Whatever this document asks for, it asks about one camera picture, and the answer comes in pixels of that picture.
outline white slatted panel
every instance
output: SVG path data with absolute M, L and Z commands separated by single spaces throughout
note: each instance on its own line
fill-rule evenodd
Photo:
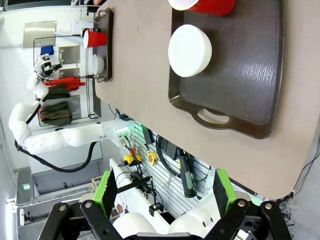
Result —
M 152 166 L 147 160 L 148 150 L 145 146 L 145 139 L 142 132 L 141 125 L 136 122 L 134 125 L 134 142 L 132 147 L 136 148 L 136 152 L 142 158 L 142 172 L 145 176 L 153 176 L 153 182 L 156 187 L 156 190 L 159 192 L 163 199 L 165 209 L 172 214 L 175 218 L 180 217 L 183 213 L 188 210 L 196 207 L 199 203 L 197 197 L 194 198 L 186 198 L 184 195 L 184 189 L 181 182 L 181 179 L 171 175 L 161 161 L 158 160 L 158 163 L 155 166 Z M 157 134 L 153 133 L 153 138 L 156 140 Z M 151 152 L 157 153 L 155 144 L 148 145 L 149 150 Z M 129 151 L 125 149 L 123 151 L 123 155 L 128 155 Z M 163 156 L 166 158 L 168 164 L 171 168 L 173 168 L 176 172 L 179 171 L 179 163 L 177 160 L 173 161 L 171 158 L 163 153 Z M 137 167 L 127 167 L 128 169 L 136 170 Z M 193 178 L 195 181 L 203 179 L 209 170 L 209 165 L 206 163 L 194 158 L 194 168 L 191 171 L 193 174 Z M 205 193 L 205 184 L 206 181 L 201 181 L 195 184 L 195 190 L 197 191 L 197 195 L 203 197 Z

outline cup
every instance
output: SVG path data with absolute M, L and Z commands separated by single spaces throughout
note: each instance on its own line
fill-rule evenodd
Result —
M 101 73 L 105 68 L 105 61 L 102 57 L 94 54 L 92 56 L 92 72 L 94 75 Z
M 202 14 L 225 16 L 235 6 L 236 0 L 168 0 L 176 10 L 190 10 Z
M 101 32 L 95 31 L 85 31 L 83 37 L 83 46 L 84 48 L 93 48 L 107 45 L 108 36 Z

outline tray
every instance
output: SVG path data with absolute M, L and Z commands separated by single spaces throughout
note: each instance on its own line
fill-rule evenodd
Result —
M 173 9 L 171 34 L 183 24 L 200 28 L 210 39 L 212 58 L 192 77 L 180 77 L 170 68 L 171 104 L 204 127 L 268 137 L 282 81 L 284 19 L 282 0 L 237 0 L 226 17 Z M 229 119 L 209 122 L 198 115 L 203 109 Z
M 94 28 L 100 28 L 101 32 L 107 34 L 108 43 L 106 46 L 98 46 L 92 48 L 92 53 L 97 54 L 104 60 L 104 69 L 95 76 L 97 82 L 107 82 L 112 77 L 112 40 L 114 28 L 114 13 L 110 8 L 101 10 L 94 18 Z

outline yellow object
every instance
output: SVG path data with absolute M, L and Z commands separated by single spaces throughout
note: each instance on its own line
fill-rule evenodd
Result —
M 135 156 L 136 159 L 141 163 L 141 156 L 137 154 Z M 123 163 L 124 165 L 129 165 L 130 167 L 137 165 L 136 161 L 134 160 L 134 157 L 129 154 L 123 157 Z
M 157 155 L 154 152 L 148 153 L 148 161 L 152 164 L 152 166 L 157 164 Z

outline blue object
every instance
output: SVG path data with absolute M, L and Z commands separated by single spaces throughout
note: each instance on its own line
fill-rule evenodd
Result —
M 54 46 L 42 46 L 40 55 L 49 54 L 53 55 L 55 53 Z

